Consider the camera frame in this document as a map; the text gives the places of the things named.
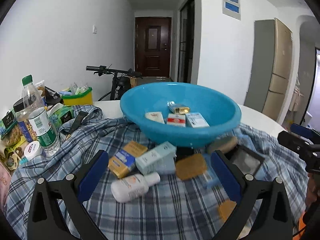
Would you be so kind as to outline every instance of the blue plaid fabric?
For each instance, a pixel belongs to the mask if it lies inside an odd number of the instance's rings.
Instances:
[[[88,112],[82,126],[51,158],[37,156],[21,165],[12,177],[4,215],[13,229],[27,239],[28,212],[34,185],[40,177],[48,181],[63,179],[88,163],[102,149],[113,156],[131,140],[147,146],[155,145],[126,118],[102,119],[101,109],[94,106],[75,106],[75,114]],[[68,130],[73,120],[59,129]],[[304,210],[307,188],[305,164],[293,153],[281,147],[268,134],[246,125],[233,131],[239,143],[266,159],[257,173],[260,179],[284,181],[291,204],[293,223]],[[128,203],[118,203],[110,185],[115,176],[106,168],[90,200],[83,203],[89,215],[108,239],[211,239],[222,226],[218,206],[228,199],[222,187],[205,190],[199,178],[181,181],[175,175],[161,176],[161,182],[142,197]],[[79,237],[63,201],[60,209],[71,233]],[[259,203],[252,211],[249,224],[254,220]]]

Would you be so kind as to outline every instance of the green bin rim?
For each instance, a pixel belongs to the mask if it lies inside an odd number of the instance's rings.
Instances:
[[[89,94],[92,91],[92,87],[89,87],[86,92],[78,95],[73,95],[73,96],[61,96],[62,99],[78,99],[78,98],[83,98],[87,94]]]

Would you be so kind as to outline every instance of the barcode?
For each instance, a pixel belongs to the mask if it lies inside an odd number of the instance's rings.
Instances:
[[[35,125],[36,125],[36,127],[37,127],[38,129],[43,126],[43,123],[42,123],[40,117],[38,117],[37,119],[35,119]]]
[[[211,178],[210,174],[208,173],[208,171],[205,171],[204,174],[203,174],[203,176],[204,176],[204,179],[205,179],[207,182],[210,181],[210,180],[212,180],[212,178]]]
[[[135,199],[138,196],[143,195],[143,194],[144,194],[144,188],[138,188],[135,191],[130,192],[129,196],[130,196],[130,199]]]

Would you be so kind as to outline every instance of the human hand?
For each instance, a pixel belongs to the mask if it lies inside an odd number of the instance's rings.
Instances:
[[[308,173],[309,181],[307,187],[306,195],[306,207],[310,207],[313,202],[317,201],[317,198],[320,197],[320,189],[316,186],[316,181],[313,178],[313,174]]]

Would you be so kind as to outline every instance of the plastic water bottle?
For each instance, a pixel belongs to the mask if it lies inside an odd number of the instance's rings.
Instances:
[[[22,79],[22,98],[24,107],[29,114],[28,120],[37,135],[40,145],[47,157],[54,155],[60,148],[60,142],[55,127],[49,121],[47,111],[40,92],[32,83],[32,76]]]

